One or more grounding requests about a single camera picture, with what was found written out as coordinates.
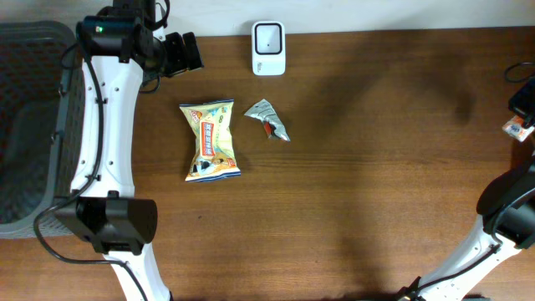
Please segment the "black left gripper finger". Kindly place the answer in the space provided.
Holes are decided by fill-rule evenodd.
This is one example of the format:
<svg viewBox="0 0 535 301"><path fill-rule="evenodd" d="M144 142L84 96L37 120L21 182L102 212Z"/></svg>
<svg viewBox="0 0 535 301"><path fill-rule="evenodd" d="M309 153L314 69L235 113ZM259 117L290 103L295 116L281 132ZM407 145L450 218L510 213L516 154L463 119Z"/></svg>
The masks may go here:
<svg viewBox="0 0 535 301"><path fill-rule="evenodd" d="M196 36L193 32L184 33L183 41L186 52L186 62L189 70L202 69L204 63L201 58L201 53L197 45Z"/></svg>
<svg viewBox="0 0 535 301"><path fill-rule="evenodd" d="M166 77L173 77L187 69L183 38L179 33L166 35Z"/></svg>

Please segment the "small orange box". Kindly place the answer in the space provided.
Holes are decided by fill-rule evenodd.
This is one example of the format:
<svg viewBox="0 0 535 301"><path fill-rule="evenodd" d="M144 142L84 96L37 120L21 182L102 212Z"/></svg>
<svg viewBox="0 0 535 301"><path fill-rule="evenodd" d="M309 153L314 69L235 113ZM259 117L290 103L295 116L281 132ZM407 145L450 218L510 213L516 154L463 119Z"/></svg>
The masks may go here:
<svg viewBox="0 0 535 301"><path fill-rule="evenodd" d="M514 116L502 127L502 130L519 142L524 142L534 132L534 126L524 128L522 125L523 119Z"/></svg>

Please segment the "yellow chip bag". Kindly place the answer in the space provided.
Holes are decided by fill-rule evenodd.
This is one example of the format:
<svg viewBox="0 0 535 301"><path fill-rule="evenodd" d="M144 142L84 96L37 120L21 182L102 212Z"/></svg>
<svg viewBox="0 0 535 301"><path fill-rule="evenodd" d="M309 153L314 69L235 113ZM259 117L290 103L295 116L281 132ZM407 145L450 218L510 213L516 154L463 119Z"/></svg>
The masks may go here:
<svg viewBox="0 0 535 301"><path fill-rule="evenodd" d="M196 138L186 182L210 182L240 176L230 124L233 99L180 105Z"/></svg>

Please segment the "silver foil packet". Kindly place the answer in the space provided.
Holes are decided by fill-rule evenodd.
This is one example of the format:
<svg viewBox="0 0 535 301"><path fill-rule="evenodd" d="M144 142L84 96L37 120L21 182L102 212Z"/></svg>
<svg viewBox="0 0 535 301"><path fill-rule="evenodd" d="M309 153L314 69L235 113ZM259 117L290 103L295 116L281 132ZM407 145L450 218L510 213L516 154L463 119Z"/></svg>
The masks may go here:
<svg viewBox="0 0 535 301"><path fill-rule="evenodd" d="M283 122L278 117L272 104L266 99L262 99L254 104L244 115L255 120L260 120L268 138L284 140L286 142L291 141Z"/></svg>

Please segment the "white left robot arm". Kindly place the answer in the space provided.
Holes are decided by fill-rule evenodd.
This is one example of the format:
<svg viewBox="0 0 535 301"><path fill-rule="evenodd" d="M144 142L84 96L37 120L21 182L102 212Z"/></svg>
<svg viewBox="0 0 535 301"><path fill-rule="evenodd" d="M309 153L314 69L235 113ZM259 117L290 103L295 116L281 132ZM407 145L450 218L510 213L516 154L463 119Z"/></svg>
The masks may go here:
<svg viewBox="0 0 535 301"><path fill-rule="evenodd" d="M111 266L129 300L169 300L153 250L158 212L135 197L135 106L148 83L200 69L193 33L166 32L167 1L115 1L77 24L84 76L79 162L54 216Z"/></svg>

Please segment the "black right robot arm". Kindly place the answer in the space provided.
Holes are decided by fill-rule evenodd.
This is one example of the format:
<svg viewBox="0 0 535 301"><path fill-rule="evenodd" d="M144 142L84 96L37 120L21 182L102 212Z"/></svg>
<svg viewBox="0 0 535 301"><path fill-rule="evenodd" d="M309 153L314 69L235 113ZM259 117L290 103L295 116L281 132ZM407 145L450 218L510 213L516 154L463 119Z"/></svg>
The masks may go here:
<svg viewBox="0 0 535 301"><path fill-rule="evenodd" d="M476 206L467 238L397 300L462 300L494 268L534 244L534 158L493 180Z"/></svg>

